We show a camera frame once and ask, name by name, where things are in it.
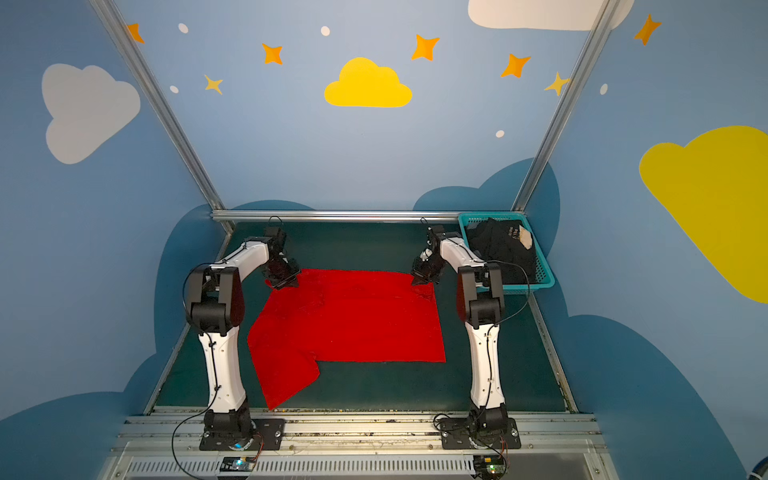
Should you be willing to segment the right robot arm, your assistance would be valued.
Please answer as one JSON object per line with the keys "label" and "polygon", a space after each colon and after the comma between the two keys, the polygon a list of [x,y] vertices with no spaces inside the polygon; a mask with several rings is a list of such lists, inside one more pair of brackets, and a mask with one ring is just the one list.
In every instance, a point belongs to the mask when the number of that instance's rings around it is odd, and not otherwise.
{"label": "right robot arm", "polygon": [[498,360],[498,336],[505,312],[500,265],[475,255],[459,234],[430,227],[427,246],[412,265],[412,283],[435,283],[446,266],[457,274],[456,308],[470,343],[471,410],[465,429],[476,439],[505,433],[509,417]]}

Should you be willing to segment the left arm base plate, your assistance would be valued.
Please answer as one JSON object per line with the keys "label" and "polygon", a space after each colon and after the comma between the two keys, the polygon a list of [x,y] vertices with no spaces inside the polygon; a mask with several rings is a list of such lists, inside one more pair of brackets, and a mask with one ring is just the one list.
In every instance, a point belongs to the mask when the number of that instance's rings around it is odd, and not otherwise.
{"label": "left arm base plate", "polygon": [[279,450],[285,424],[281,418],[257,418],[246,422],[214,419],[211,425],[205,424],[199,449],[224,452]]}

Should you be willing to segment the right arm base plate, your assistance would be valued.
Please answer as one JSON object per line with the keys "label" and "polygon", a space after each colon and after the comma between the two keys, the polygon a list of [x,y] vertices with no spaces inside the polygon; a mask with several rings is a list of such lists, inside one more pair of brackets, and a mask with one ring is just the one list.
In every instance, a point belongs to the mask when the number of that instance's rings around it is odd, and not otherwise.
{"label": "right arm base plate", "polygon": [[472,424],[468,418],[440,417],[433,421],[444,450],[517,450],[522,446],[517,423],[508,418],[500,429]]}

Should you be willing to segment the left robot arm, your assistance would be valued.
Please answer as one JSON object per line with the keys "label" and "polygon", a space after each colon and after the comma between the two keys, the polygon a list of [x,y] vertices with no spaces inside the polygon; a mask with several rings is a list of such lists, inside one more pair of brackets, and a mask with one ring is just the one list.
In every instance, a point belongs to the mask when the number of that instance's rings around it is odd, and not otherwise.
{"label": "left robot arm", "polygon": [[203,349],[209,386],[202,450],[247,450],[257,438],[239,364],[242,283],[262,269],[270,287],[296,287],[300,268],[285,255],[285,243],[285,231],[269,227],[223,259],[196,266],[184,282],[186,320]]}

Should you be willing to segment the red t-shirt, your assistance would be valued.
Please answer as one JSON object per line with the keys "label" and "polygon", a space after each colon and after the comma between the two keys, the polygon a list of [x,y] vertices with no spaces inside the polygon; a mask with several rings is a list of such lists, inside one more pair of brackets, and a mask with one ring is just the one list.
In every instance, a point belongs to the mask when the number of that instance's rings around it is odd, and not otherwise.
{"label": "red t-shirt", "polygon": [[302,271],[270,293],[247,344],[270,410],[314,383],[322,362],[446,360],[434,286],[385,271]]}

